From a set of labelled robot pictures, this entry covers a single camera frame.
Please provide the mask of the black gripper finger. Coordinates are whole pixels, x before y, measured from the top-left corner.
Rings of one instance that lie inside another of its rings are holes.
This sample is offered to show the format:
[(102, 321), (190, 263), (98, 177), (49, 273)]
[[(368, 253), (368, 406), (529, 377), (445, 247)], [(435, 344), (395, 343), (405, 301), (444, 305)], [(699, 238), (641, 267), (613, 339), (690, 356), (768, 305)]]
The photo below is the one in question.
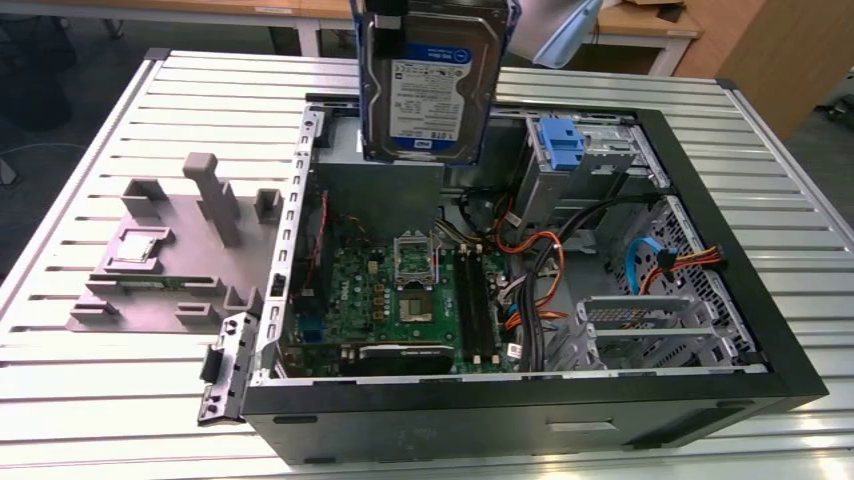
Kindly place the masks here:
[(407, 0), (367, 0), (364, 13), (373, 55), (379, 59), (396, 59), (405, 53)]

